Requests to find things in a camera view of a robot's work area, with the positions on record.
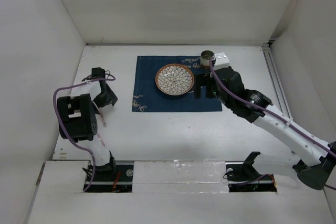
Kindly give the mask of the dark blue cloth placemat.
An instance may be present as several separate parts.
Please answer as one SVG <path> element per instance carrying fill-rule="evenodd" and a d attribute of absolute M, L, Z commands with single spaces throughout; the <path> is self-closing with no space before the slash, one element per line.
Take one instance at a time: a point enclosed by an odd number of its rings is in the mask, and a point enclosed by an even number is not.
<path fill-rule="evenodd" d="M 193 74 L 205 73 L 199 56 L 138 56 L 136 63 L 132 111 L 133 112 L 217 112 L 222 104 L 217 99 L 195 99 L 193 90 L 183 95 L 168 95 L 158 89 L 156 73 L 165 65 L 178 63 L 188 67 Z"/>

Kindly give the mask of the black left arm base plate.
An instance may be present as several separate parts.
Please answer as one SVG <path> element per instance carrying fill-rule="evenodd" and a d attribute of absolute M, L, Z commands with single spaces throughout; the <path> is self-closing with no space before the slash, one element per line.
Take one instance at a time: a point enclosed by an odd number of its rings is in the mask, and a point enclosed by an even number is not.
<path fill-rule="evenodd" d="M 134 161 L 116 161 L 113 164 L 98 166 L 95 169 L 93 181 L 91 175 L 93 166 L 82 168 L 86 178 L 83 188 L 87 193 L 131 193 L 133 185 Z"/>

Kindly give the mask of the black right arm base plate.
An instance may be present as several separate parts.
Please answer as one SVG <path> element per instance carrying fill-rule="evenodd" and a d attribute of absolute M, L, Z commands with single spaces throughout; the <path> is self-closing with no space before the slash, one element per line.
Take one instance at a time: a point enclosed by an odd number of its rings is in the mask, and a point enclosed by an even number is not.
<path fill-rule="evenodd" d="M 260 174 L 253 167 L 260 154 L 251 152 L 244 161 L 225 162 L 223 179 L 228 182 L 230 193 L 277 192 L 274 175 Z"/>

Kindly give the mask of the white cup with cork base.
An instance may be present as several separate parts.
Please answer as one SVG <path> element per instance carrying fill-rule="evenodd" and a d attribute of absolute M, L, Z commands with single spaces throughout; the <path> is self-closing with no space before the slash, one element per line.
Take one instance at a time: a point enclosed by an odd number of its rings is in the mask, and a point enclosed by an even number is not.
<path fill-rule="evenodd" d="M 203 69 L 209 69 L 209 63 L 212 57 L 214 56 L 214 52 L 210 50 L 202 51 L 200 56 L 200 67 Z"/>

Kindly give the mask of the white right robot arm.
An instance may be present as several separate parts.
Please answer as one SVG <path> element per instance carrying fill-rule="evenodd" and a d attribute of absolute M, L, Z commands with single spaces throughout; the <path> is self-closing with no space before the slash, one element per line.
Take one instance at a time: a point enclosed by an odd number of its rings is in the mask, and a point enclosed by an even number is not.
<path fill-rule="evenodd" d="M 335 168 L 335 143 L 313 136 L 285 116 L 266 95 L 246 89 L 225 53 L 203 51 L 200 63 L 208 71 L 195 76 L 194 97 L 200 98 L 205 87 L 207 98 L 216 98 L 236 116 L 277 138 L 298 155 L 292 167 L 298 179 L 312 189 L 323 190 Z"/>

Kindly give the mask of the pink handled knife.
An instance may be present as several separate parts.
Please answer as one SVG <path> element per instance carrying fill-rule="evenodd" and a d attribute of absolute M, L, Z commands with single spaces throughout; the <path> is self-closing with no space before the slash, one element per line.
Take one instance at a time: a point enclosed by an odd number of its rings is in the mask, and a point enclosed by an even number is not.
<path fill-rule="evenodd" d="M 103 127 L 107 127 L 107 124 L 106 124 L 106 121 L 105 121 L 105 118 L 104 118 L 104 115 L 103 115 L 102 108 L 98 108 L 98 109 L 99 109 L 99 114 L 100 114 L 100 118 L 101 118 L 101 122 L 103 124 Z"/>

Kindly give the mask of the floral patterned ceramic bowl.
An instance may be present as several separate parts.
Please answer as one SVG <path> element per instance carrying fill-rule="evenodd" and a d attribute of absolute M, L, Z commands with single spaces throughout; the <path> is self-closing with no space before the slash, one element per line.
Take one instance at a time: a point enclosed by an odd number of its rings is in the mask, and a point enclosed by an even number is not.
<path fill-rule="evenodd" d="M 164 94 L 184 95 L 191 91 L 194 85 L 194 75 L 185 65 L 168 64 L 156 73 L 155 84 Z"/>

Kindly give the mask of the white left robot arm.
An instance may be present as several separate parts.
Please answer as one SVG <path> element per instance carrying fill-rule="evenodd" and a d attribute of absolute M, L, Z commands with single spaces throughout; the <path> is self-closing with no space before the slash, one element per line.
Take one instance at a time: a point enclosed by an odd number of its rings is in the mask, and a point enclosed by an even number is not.
<path fill-rule="evenodd" d="M 71 87 L 70 96 L 57 98 L 58 92 L 54 93 L 54 108 L 61 137 L 69 139 L 77 148 L 89 152 L 93 164 L 84 171 L 88 175 L 100 175 L 105 180 L 115 178 L 117 165 L 113 155 L 98 136 L 97 116 L 103 119 L 101 109 L 114 106 L 118 100 L 108 85 L 108 81 L 114 79 L 106 70 L 96 67 L 91 69 L 91 74 L 81 84 Z"/>

